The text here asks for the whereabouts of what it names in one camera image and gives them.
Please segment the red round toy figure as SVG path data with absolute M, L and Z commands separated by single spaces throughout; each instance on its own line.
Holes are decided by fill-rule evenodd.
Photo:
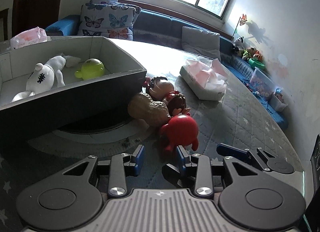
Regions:
M 166 152 L 172 152 L 176 147 L 187 147 L 196 151 L 199 148 L 199 128 L 197 122 L 189 115 L 176 115 L 159 130 L 160 136 L 165 136 L 169 143 L 164 148 Z

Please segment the green round toy figure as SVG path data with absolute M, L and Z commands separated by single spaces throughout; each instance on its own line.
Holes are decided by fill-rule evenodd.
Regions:
M 101 77 L 104 73 L 104 64 L 96 58 L 90 58 L 82 64 L 81 68 L 74 75 L 78 79 L 89 80 Z

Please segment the grey quilted mat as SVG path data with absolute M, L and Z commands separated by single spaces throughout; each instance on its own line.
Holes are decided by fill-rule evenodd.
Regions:
M 180 69 L 187 60 L 208 66 L 212 60 L 111 41 L 146 69 L 145 78 L 166 77 L 185 96 L 199 128 L 199 148 L 184 148 L 210 158 L 213 198 L 193 195 L 194 178 L 182 178 L 177 147 L 164 150 L 169 141 L 159 135 L 162 126 L 149 126 L 127 111 L 127 121 L 96 133 L 1 134 L 1 231 L 300 231 L 304 170 L 256 96 L 222 65 L 228 74 L 224 97 L 200 100 Z M 140 92 L 146 93 L 143 84 Z M 220 143 L 256 150 L 271 172 L 219 155 Z M 126 177 L 125 197 L 108 197 L 111 158 L 132 154 L 138 145 L 145 146 L 140 174 Z

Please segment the clear plastic toy bin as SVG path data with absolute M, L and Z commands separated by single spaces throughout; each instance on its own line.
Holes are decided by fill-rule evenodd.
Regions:
M 271 99 L 276 88 L 274 82 L 259 68 L 255 68 L 249 83 L 267 101 Z

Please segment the peanut shaped toy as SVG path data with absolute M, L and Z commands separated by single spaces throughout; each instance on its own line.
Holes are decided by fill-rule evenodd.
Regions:
M 150 95 L 142 92 L 131 99 L 127 111 L 132 118 L 142 119 L 152 127 L 163 126 L 171 119 L 165 103 L 154 101 Z

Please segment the small red brown doll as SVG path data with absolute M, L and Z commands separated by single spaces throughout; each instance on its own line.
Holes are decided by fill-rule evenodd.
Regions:
M 172 117 L 179 114 L 190 115 L 190 108 L 187 107 L 185 96 L 179 91 L 169 92 L 162 101 L 167 105 L 168 112 Z

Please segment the white open storage box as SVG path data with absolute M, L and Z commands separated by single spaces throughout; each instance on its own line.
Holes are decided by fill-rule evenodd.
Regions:
M 1 54 L 1 134 L 96 133 L 127 121 L 146 69 L 105 37 L 66 37 Z

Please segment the pink tissue pack near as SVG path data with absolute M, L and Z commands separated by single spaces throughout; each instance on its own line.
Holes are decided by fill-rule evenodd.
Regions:
M 180 75 L 200 100 L 220 101 L 226 93 L 228 74 L 217 58 L 209 66 L 201 61 L 187 60 Z

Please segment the pink tissue pack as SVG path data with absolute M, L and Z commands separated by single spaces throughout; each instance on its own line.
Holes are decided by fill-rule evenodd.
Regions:
M 220 101 L 226 93 L 228 74 L 217 58 L 209 66 L 201 61 L 187 60 L 180 75 L 200 100 Z
M 29 45 L 43 43 L 48 41 L 46 31 L 42 28 L 36 27 L 30 30 L 19 33 L 10 39 L 11 49 L 19 49 Z

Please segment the plush toys pile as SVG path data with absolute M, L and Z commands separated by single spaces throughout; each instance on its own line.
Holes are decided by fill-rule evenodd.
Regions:
M 233 51 L 237 56 L 246 61 L 253 69 L 265 69 L 264 58 L 262 53 L 256 47 L 243 48 L 243 37 L 238 37 L 233 41 Z

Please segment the brown haired doll figure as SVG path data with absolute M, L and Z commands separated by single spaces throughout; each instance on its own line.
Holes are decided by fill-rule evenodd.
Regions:
M 176 94 L 173 84 L 163 76 L 146 77 L 143 87 L 154 101 L 163 101 L 166 97 Z

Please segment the grey cushion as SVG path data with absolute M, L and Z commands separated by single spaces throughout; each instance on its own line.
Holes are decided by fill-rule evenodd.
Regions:
M 220 57 L 220 34 L 206 29 L 182 27 L 182 49 L 212 59 Z

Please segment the white plush doll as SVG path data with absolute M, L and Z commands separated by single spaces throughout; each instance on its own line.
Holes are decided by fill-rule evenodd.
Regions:
M 45 64 L 37 63 L 27 80 L 26 90 L 16 94 L 12 102 L 51 90 L 55 80 L 58 87 L 65 86 L 62 73 L 63 68 L 74 67 L 80 61 L 81 58 L 75 56 L 57 55 L 50 58 Z

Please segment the blue sofa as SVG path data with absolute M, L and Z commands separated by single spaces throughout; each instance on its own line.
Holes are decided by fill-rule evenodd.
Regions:
M 79 15 L 69 15 L 47 27 L 46 32 L 50 36 L 74 36 L 79 30 L 79 24 Z M 184 26 L 205 29 L 175 17 L 142 10 L 133 26 L 133 40 L 181 50 L 182 27 Z M 248 89 L 253 91 L 253 94 L 269 112 L 274 121 L 285 131 L 289 124 L 280 112 L 285 104 L 274 96 L 278 92 L 278 89 L 275 88 L 269 101 L 265 100 L 249 83 L 255 69 L 251 68 L 247 62 L 237 56 L 233 48 L 231 40 L 220 36 L 222 64 L 246 85 Z

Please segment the butterfly print pillow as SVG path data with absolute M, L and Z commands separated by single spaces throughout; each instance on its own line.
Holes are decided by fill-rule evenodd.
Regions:
M 79 36 L 133 40 L 133 26 L 141 8 L 132 4 L 90 0 L 81 7 Z

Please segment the pink tissue pack far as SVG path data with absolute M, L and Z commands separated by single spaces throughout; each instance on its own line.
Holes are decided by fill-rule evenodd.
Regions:
M 30 30 L 19 33 L 10 39 L 11 49 L 19 49 L 29 45 L 43 43 L 48 41 L 46 31 L 42 28 L 36 27 Z

